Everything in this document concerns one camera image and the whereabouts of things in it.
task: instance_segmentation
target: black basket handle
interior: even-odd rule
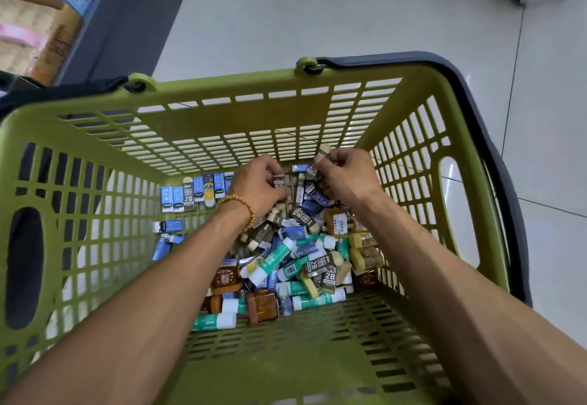
[[[530,292],[530,258],[528,241],[522,209],[517,194],[501,154],[489,137],[485,123],[475,104],[463,75],[451,62],[436,54],[427,52],[406,52],[389,54],[371,54],[352,57],[317,57],[318,65],[306,65],[304,71],[309,75],[319,74],[325,67],[333,69],[355,68],[363,66],[390,65],[395,63],[421,63],[436,69],[450,83],[459,101],[463,117],[473,138],[473,143],[497,195],[501,211],[505,240],[509,253],[508,280],[511,294],[532,307]]]

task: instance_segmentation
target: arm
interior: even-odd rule
[[[452,386],[468,403],[575,404],[587,352],[440,245],[379,185],[369,154],[339,149],[317,164],[330,190],[376,238]]]
[[[285,189],[268,155],[233,178],[230,194],[266,214]],[[210,283],[250,220],[227,201],[177,249],[143,272],[44,354],[3,397],[3,404],[150,404],[180,356]]]

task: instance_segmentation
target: right arm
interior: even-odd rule
[[[463,400],[585,402],[586,350],[439,244],[383,192],[367,152],[329,157],[318,170],[377,240]]]

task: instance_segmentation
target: beaded bracelet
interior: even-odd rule
[[[242,230],[243,232],[248,231],[251,227],[253,227],[253,224],[255,223],[255,220],[257,218],[257,214],[255,213],[255,210],[251,207],[251,205],[249,203],[247,203],[247,201],[243,200],[238,195],[229,195],[227,197],[224,197],[224,199],[218,203],[218,206],[220,207],[220,205],[223,202],[230,201],[230,200],[240,201],[240,202],[242,202],[246,206],[247,209],[249,209],[249,212],[251,214],[251,220],[246,225],[246,227]]]

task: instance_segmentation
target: green plastic basket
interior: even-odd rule
[[[153,221],[182,218],[191,231],[210,215],[161,214],[161,186],[262,153],[310,162],[321,142],[370,150],[385,192],[454,252],[439,163],[455,159],[479,271],[531,302],[509,175],[438,56],[305,57],[295,69],[166,83],[132,75],[0,104],[4,388],[150,264]],[[376,290],[346,302],[192,334],[158,401],[443,402],[450,385],[387,264]]]

